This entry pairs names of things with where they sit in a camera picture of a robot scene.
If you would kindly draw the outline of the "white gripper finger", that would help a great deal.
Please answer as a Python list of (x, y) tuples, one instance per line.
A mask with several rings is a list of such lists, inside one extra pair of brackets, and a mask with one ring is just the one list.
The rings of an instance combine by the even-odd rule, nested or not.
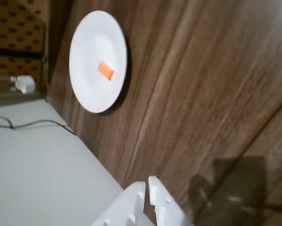
[(150, 176), (148, 182), (149, 201), (155, 209), (157, 226), (193, 226), (189, 217), (156, 176)]
[(144, 211), (146, 183), (129, 185), (92, 223), (93, 226), (137, 226)]

